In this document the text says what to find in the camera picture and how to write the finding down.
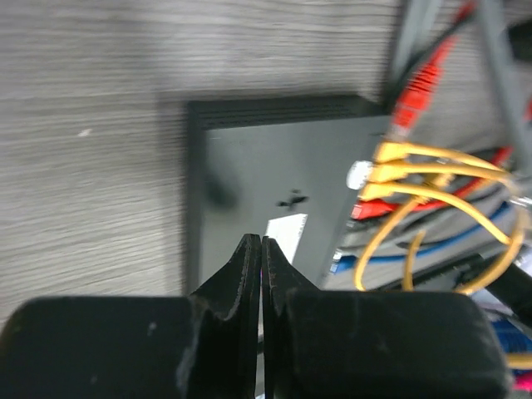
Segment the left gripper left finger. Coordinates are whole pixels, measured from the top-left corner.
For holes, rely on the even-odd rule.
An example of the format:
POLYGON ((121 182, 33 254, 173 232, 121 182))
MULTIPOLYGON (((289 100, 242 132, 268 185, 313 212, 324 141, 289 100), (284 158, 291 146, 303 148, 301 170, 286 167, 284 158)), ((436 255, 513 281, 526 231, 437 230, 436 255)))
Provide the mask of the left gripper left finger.
POLYGON ((184 297, 34 298, 1 333, 4 398, 251 398, 261 240, 184 297))

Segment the black network switch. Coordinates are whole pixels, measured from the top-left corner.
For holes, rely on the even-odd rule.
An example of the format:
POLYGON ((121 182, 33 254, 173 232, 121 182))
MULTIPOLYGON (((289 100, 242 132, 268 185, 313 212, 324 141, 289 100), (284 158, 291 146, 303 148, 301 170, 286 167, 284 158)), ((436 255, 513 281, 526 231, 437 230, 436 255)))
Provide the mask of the black network switch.
POLYGON ((190 102, 187 290, 216 273, 245 234, 276 239, 320 284, 357 200, 348 171, 372 158, 389 123, 357 95, 190 102))

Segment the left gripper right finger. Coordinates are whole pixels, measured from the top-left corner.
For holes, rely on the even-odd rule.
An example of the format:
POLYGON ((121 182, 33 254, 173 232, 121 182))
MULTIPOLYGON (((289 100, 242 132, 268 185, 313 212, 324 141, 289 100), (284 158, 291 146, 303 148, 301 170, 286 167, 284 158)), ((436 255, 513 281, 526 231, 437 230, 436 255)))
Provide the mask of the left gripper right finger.
POLYGON ((513 378, 487 317, 439 292, 326 291, 262 242, 268 398, 503 398, 513 378))

